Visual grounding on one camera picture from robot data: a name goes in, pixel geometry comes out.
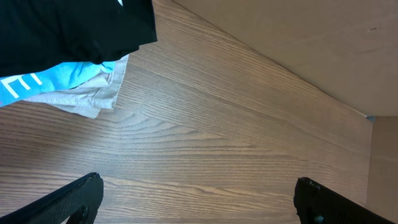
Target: folded clothing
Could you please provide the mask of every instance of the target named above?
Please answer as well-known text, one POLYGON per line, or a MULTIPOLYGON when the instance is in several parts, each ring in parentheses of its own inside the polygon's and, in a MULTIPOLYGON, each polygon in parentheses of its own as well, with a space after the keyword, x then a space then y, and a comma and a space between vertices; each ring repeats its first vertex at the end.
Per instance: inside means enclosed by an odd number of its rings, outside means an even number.
POLYGON ((43 93, 25 99, 34 103, 47 103, 58 109, 96 118, 101 109, 113 109, 118 98, 128 55, 116 61, 113 72, 101 72, 86 83, 65 91, 43 93))
POLYGON ((40 93, 75 88, 101 72, 112 72, 114 67, 114 62, 65 62, 43 72, 0 78, 0 106, 40 93))
POLYGON ((1 0, 0 77, 119 60, 157 40, 151 0, 1 0))

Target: blue shirt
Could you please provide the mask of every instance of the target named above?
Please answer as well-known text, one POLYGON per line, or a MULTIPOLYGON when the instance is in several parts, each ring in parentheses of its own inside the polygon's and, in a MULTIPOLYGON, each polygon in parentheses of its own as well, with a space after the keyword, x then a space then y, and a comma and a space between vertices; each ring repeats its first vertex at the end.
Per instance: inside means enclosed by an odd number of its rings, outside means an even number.
POLYGON ((0 107, 30 96, 75 88, 101 72, 110 73, 114 62, 64 62, 43 72, 0 78, 0 107))

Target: black cloth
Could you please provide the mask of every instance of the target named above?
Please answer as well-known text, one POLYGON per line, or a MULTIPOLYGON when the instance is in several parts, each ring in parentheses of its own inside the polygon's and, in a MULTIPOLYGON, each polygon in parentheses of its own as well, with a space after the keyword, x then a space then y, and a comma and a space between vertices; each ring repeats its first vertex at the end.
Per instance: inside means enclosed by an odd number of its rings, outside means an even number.
POLYGON ((0 0, 0 77, 115 61, 156 40, 151 0, 0 0))

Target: pile of clothes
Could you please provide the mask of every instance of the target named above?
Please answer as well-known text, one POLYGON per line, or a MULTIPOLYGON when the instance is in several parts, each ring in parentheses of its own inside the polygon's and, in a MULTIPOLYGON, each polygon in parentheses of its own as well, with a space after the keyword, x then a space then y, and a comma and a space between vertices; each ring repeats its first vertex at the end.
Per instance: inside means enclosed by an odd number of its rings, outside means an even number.
POLYGON ((1 0, 0 107, 113 109, 128 54, 155 42, 151 0, 1 0))

